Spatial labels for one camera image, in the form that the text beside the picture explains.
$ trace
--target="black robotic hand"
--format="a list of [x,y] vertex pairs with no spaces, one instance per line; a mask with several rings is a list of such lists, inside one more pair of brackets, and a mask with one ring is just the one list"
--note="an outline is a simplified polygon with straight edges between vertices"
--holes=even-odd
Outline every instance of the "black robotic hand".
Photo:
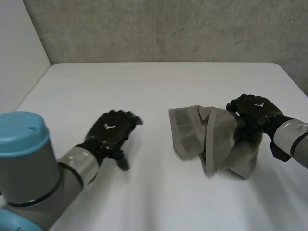
[[[290,119],[285,117],[271,101],[261,96],[243,94],[227,104],[227,110],[238,113],[245,123],[237,133],[239,139],[254,139],[260,132],[264,132],[273,140],[278,126]],[[282,161],[290,159],[290,156],[273,141],[270,143],[270,149],[275,158]]]
[[248,136],[256,132],[264,132],[264,125],[272,116],[283,115],[268,99],[246,94],[227,104],[227,110],[238,113],[245,121],[245,133]]
[[121,146],[137,125],[142,125],[142,120],[132,112],[104,113],[87,133],[85,142],[77,146],[89,150],[99,164],[105,158],[112,158],[120,169],[127,171],[129,165]]

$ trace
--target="concrete wall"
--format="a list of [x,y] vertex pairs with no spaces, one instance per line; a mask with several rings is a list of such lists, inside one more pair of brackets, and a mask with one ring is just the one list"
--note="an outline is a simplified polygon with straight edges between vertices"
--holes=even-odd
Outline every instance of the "concrete wall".
[[52,64],[273,62],[308,94],[307,0],[24,0]]

